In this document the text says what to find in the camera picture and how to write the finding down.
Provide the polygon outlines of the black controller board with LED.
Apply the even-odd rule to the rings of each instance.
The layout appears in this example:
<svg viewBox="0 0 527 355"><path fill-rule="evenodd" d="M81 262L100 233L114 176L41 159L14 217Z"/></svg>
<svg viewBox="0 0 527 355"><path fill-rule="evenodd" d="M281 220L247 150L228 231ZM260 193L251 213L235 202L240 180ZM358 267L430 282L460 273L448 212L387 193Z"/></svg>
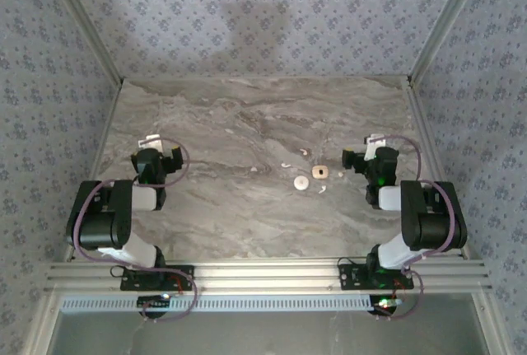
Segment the black controller board with LED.
<svg viewBox="0 0 527 355"><path fill-rule="evenodd" d="M370 301L373 309L370 311L372 315L392 316L397 308L403 304L401 299L397 297L377 296L371 295Z"/></svg>
<svg viewBox="0 0 527 355"><path fill-rule="evenodd" d="M136 301L136 307L141 309L165 309L169 306L170 295L168 294L140 296Z"/></svg>

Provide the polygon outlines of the aluminium table side rail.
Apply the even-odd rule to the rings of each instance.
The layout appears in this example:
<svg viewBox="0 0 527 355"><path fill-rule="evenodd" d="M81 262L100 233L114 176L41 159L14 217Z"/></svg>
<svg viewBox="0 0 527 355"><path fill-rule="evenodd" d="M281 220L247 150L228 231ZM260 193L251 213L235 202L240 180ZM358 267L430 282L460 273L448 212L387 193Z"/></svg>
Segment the aluminium table side rail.
<svg viewBox="0 0 527 355"><path fill-rule="evenodd" d="M115 109L116 109L116 106L117 106L117 103L118 103L118 100L119 100L119 95L120 95L120 93L122 91L122 88L123 88L123 84L124 84L124 79L122 79L120 81L120 84L118 85L117 91L115 92L114 97L113 97L113 99L111 101L110 110L109 110L109 113L106 116L105 124L104 124L103 130L102 130L102 133L101 133L101 135L99 137L99 143L98 143L98 148L97 148L97 151L96 151L96 155L95 155L93 164L91 166L90 174L88 176L89 180L96 180L97 177L98 177L100 164L101 164L102 157L103 157L104 150L105 150L105 144L106 144L108 133L109 133L109 130L110 130L110 125L112 124L112 121L113 121L114 112L115 112Z"/></svg>
<svg viewBox="0 0 527 355"><path fill-rule="evenodd" d="M434 141L432 126L427 120L421 99L412 88L407 77L403 77L401 86L411 115L416 142L422 156L421 179L431 182L447 181L440 154Z"/></svg>

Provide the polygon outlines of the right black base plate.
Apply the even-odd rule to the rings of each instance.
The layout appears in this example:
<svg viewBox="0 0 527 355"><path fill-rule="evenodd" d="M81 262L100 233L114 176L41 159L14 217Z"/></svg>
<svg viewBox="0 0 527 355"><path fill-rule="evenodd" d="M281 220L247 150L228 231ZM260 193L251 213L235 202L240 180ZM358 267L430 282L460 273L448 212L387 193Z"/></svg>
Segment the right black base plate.
<svg viewBox="0 0 527 355"><path fill-rule="evenodd" d="M414 289L413 280L398 270L374 269L365 264L343 264L338 267L338 271L343 291Z"/></svg>

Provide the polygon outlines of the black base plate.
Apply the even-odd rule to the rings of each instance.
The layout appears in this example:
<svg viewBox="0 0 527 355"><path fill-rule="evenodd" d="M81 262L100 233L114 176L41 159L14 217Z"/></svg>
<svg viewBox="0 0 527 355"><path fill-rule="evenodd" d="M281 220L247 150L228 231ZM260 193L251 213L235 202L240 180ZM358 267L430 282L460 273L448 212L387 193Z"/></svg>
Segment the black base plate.
<svg viewBox="0 0 527 355"><path fill-rule="evenodd" d="M170 272L151 272L144 270L124 269L121 274L120 290L125 292L191 292L192 286L186 277L174 273L183 272L194 278L195 267L191 264L167 265Z"/></svg>
<svg viewBox="0 0 527 355"><path fill-rule="evenodd" d="M365 264L343 264L338 267L338 271L343 291L414 289L413 280L398 270L374 269Z"/></svg>

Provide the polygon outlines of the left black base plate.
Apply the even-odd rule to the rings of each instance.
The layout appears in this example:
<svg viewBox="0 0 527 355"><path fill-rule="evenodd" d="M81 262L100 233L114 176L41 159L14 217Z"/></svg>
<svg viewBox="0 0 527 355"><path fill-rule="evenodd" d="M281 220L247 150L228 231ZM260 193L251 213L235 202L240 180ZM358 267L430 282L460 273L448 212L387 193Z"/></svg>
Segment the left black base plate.
<svg viewBox="0 0 527 355"><path fill-rule="evenodd" d="M170 272L151 272L144 270L124 269L121 274L120 290L125 292L191 292L192 286L186 277L174 273L183 272L194 278L195 267L191 264L167 265Z"/></svg>

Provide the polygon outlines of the long aluminium base rail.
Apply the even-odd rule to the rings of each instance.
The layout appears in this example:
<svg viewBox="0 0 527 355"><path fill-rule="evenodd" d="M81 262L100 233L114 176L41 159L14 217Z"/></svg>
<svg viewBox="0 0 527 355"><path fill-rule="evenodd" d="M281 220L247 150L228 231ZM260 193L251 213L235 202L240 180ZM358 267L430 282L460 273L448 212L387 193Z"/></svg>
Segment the long aluminium base rail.
<svg viewBox="0 0 527 355"><path fill-rule="evenodd" d="M340 290L337 260L238 259L194 262L194 280L204 294L325 294ZM492 288L481 260L437 257L418 262L425 293L486 292ZM48 267L46 286L64 291L112 292L119 280L108 264L56 263Z"/></svg>

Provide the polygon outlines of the aluminium frame post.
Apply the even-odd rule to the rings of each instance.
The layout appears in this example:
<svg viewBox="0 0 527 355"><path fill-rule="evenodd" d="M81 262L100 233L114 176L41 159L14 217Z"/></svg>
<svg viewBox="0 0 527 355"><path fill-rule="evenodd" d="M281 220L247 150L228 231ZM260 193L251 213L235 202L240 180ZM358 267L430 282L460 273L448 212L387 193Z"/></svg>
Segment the aluminium frame post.
<svg viewBox="0 0 527 355"><path fill-rule="evenodd" d="M91 21L81 0L63 0L63 3L74 21L79 32L82 34L91 52L95 55L103 73L113 86L121 87L123 79L114 64L108 49L100 38L95 24Z"/></svg>
<svg viewBox="0 0 527 355"><path fill-rule="evenodd" d="M436 23L431 29L411 72L408 74L409 85L413 88L419 85L449 34L467 0L447 0Z"/></svg>

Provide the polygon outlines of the aluminium frame leg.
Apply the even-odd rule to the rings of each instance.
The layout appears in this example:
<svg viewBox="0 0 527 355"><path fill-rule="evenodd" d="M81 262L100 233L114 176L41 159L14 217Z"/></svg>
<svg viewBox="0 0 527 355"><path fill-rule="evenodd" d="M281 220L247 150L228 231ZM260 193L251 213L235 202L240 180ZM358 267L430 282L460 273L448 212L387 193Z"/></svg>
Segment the aluminium frame leg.
<svg viewBox="0 0 527 355"><path fill-rule="evenodd" d="M489 355L506 355L490 294L476 292L472 294L472 300Z"/></svg>
<svg viewBox="0 0 527 355"><path fill-rule="evenodd" d="M54 328L62 304L57 290L46 292L40 299L21 355L46 355L52 341Z"/></svg>

